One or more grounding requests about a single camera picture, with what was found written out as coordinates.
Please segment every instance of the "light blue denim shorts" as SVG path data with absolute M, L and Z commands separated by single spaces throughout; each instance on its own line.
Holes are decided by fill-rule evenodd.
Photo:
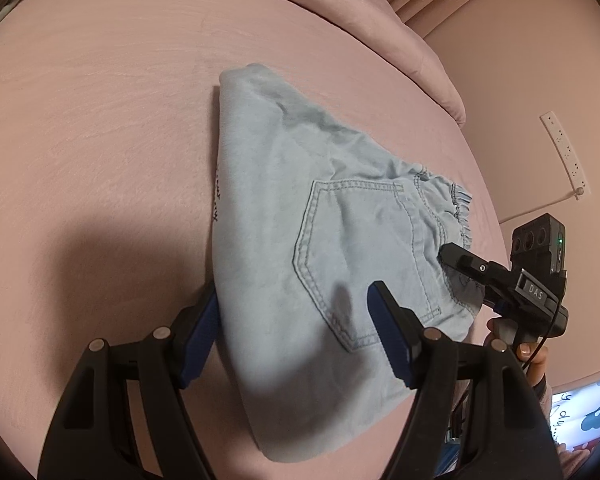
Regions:
M 483 290 L 443 269 L 471 245 L 471 196 L 335 121 L 262 65 L 220 76 L 212 254 L 224 337 L 269 459 L 336 449 L 410 391 L 366 309 L 383 280 L 460 341 Z

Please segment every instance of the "pink bed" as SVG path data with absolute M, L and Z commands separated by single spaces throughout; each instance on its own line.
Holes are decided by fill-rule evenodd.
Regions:
M 88 342 L 169 324 L 211 278 L 222 70 L 266 64 L 461 183 L 474 252 L 506 263 L 437 58 L 392 28 L 383 0 L 351 1 L 368 16 L 343 0 L 24 0 L 0 24 L 0 435 L 31 472 Z M 255 447 L 215 350 L 184 397 L 219 480 L 378 478 L 411 404 L 336 452 L 282 464 Z

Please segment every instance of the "electrical outlet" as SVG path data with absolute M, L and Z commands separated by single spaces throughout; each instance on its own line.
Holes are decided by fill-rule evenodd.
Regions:
M 573 190 L 577 190 L 581 187 L 584 190 L 584 194 L 589 194 L 591 190 L 589 189 L 589 184 L 584 176 L 582 165 L 578 160 L 575 149 L 569 141 L 569 137 L 567 137 L 567 133 L 560 124 L 558 117 L 554 112 L 547 112 L 540 116 L 540 120 L 554 141 L 558 154 L 564 164 L 564 168 L 567 170 L 567 175 L 569 176 Z

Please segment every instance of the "screw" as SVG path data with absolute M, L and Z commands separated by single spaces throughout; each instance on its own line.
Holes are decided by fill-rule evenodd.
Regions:
M 99 352 L 104 348 L 104 341 L 102 339 L 94 339 L 89 343 L 89 350 L 92 352 Z
M 432 326 L 430 326 L 424 329 L 422 335 L 431 341 L 437 341 L 442 337 L 442 332 L 440 332 L 440 330 L 438 330 L 437 328 L 433 328 Z
M 154 337 L 156 339 L 167 339 L 171 335 L 171 330 L 168 326 L 159 326 L 154 330 Z
M 504 352 L 507 349 L 507 344 L 502 339 L 494 339 L 491 341 L 491 348 L 496 352 Z

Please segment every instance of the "human hand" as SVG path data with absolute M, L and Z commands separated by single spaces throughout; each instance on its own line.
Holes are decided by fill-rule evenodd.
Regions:
M 487 322 L 487 328 L 490 330 L 490 332 L 484 340 L 485 345 L 488 345 L 491 341 L 495 339 L 495 335 L 493 333 L 493 321 L 494 319 L 490 319 Z M 526 363 L 531 357 L 531 354 L 536 351 L 537 347 L 538 343 L 522 343 L 518 346 L 518 348 L 515 349 L 516 356 L 522 362 Z M 531 384 L 531 386 L 536 386 L 536 384 L 539 384 L 540 381 L 542 381 L 542 377 L 544 377 L 544 374 L 546 372 L 548 359 L 549 349 L 546 345 L 543 345 L 540 351 L 538 352 L 538 355 L 534 357 L 534 360 L 526 369 L 526 380 L 529 382 L 529 384 Z

